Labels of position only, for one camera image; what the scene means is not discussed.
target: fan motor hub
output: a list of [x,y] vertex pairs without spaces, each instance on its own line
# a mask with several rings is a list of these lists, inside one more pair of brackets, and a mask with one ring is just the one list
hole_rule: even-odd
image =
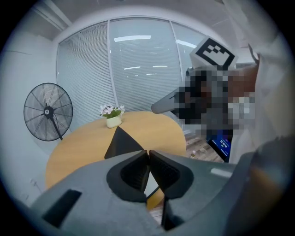
[[50,119],[53,117],[53,108],[51,106],[47,106],[44,108],[44,115],[46,116],[47,119]]

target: wall fan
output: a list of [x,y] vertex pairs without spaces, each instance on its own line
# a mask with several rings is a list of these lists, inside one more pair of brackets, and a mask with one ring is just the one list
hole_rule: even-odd
[[24,120],[36,138],[53,141],[68,130],[73,118],[73,106],[69,95],[54,83],[35,87],[24,103]]

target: blue screen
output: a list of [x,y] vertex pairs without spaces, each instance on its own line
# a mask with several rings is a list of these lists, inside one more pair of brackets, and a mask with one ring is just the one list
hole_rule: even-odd
[[228,157],[230,155],[230,142],[223,136],[217,135],[216,139],[212,139],[212,142]]

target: floor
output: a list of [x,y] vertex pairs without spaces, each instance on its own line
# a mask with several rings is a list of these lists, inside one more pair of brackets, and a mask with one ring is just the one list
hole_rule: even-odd
[[[223,162],[221,157],[208,145],[205,139],[201,139],[193,134],[185,136],[186,140],[186,156],[205,161]],[[195,156],[191,157],[192,152],[195,151]],[[152,217],[161,224],[163,214],[162,200],[153,210],[150,211]]]

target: fan stand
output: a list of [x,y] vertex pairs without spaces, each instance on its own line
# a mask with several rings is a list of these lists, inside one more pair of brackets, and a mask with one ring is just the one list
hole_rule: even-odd
[[47,119],[50,119],[53,123],[53,126],[57,132],[57,134],[59,135],[60,140],[63,140],[62,136],[60,135],[59,129],[57,128],[54,118],[53,118],[53,113],[54,113],[54,109],[51,106],[48,106],[46,103],[46,107],[44,108],[44,115]]

